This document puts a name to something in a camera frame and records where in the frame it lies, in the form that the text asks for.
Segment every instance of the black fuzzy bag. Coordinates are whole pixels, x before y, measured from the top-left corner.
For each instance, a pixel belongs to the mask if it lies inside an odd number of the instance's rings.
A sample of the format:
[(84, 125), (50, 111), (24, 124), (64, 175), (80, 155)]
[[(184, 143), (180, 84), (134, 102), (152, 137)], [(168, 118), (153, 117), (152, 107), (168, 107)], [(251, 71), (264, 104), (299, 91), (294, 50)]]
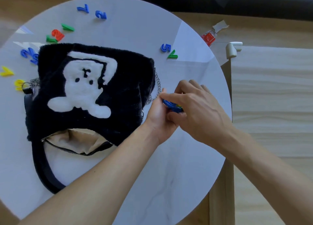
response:
[(155, 66), (127, 50), (82, 44), (42, 46), (38, 90), (24, 89), (28, 140), (41, 182), (52, 193), (65, 186), (53, 175), (44, 143), (84, 156), (118, 146), (142, 122), (151, 101)]

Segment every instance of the round white table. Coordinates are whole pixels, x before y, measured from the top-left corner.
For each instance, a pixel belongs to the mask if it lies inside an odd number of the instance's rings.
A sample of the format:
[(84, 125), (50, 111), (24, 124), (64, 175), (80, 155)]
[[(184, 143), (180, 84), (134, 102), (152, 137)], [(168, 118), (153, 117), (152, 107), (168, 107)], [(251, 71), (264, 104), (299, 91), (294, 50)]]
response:
[[(89, 6), (89, 13), (77, 7)], [(97, 10), (107, 19), (97, 18)], [(61, 23), (75, 28), (64, 31)], [(222, 70), (210, 48), (185, 22), (141, 0), (72, 0), (52, 7), (22, 26), (0, 49), (1, 66), (15, 75), (0, 77), (0, 199), (23, 218), (52, 196), (40, 182), (27, 141), (23, 93), (14, 81), (37, 77), (37, 66), (20, 55), (39, 47), (53, 29), (64, 33), (60, 43), (82, 43), (126, 49), (153, 58), (161, 86), (173, 92), (179, 80), (195, 79), (208, 86), (231, 117), (231, 102)], [(177, 59), (167, 58), (170, 44)], [(89, 157), (45, 148), (55, 176), (65, 185), (88, 171), (114, 148)], [(114, 225), (174, 225), (205, 197), (220, 173), (224, 157), (181, 129), (160, 145), (127, 195)]]

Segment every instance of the open zipper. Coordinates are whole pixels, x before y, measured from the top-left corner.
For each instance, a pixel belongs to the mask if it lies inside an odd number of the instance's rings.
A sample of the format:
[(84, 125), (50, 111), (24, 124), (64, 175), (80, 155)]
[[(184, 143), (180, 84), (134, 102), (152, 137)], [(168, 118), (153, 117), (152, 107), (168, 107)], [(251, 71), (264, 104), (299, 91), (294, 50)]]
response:
[[(69, 152), (69, 153), (77, 154), (77, 155), (81, 155), (81, 156), (91, 156), (91, 155), (93, 155), (93, 153), (92, 153), (92, 154), (76, 153), (76, 152), (74, 152), (74, 151), (72, 151), (72, 150), (65, 149), (65, 148), (61, 148), (61, 147), (58, 147), (58, 146), (54, 145), (53, 143), (50, 143), (50, 142), (47, 140), (47, 138), (49, 138), (49, 137), (51, 137), (51, 136), (53, 136), (53, 135), (55, 135), (55, 134), (56, 134), (56, 133), (53, 133), (53, 134), (50, 134), (50, 135), (48, 135), (48, 136), (42, 138), (42, 139), (41, 139), (41, 142), (46, 142), (46, 143), (50, 144), (51, 146), (53, 146), (53, 147), (55, 147), (55, 148), (58, 148), (58, 149), (60, 149), (60, 150), (62, 150), (62, 151), (64, 151), (64, 152)], [(116, 146), (115, 144), (111, 143), (110, 141), (108, 141), (108, 140), (106, 140), (106, 141), (107, 141), (109, 144), (111, 144), (112, 146)]]

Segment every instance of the white bear face design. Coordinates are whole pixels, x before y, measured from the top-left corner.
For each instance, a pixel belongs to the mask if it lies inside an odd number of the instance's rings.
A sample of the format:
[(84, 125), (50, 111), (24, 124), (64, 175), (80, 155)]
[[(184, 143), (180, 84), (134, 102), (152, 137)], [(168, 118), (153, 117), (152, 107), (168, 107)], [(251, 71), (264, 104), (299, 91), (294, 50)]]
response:
[[(116, 72), (117, 62), (105, 56), (86, 54), (80, 52), (70, 52), (69, 56), (74, 58), (91, 58), (101, 62), (106, 62), (103, 84), (106, 85)], [(103, 92), (98, 89), (98, 78), (101, 77), (103, 64), (93, 60), (72, 60), (63, 70), (65, 81), (65, 97), (55, 97), (50, 99), (48, 107), (56, 112), (71, 111), (74, 107), (87, 110), (88, 113), (97, 118), (108, 118), (111, 109), (107, 106), (96, 104), (97, 98)]]

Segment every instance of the hand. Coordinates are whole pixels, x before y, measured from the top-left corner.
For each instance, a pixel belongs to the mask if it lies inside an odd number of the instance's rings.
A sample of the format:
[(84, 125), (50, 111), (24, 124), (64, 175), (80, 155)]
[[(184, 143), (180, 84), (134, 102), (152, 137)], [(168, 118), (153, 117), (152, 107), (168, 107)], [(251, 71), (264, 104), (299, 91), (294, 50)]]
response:
[(179, 125), (195, 140), (215, 149), (233, 128), (232, 121), (209, 89), (194, 80), (182, 80), (175, 93), (161, 93), (160, 97), (181, 105), (184, 110), (179, 114), (169, 112), (168, 120)]
[(163, 104), (158, 96), (153, 102), (148, 112), (146, 121), (143, 123), (152, 128), (153, 135), (157, 137), (158, 144), (164, 143), (177, 129), (178, 125), (166, 119), (169, 109)]

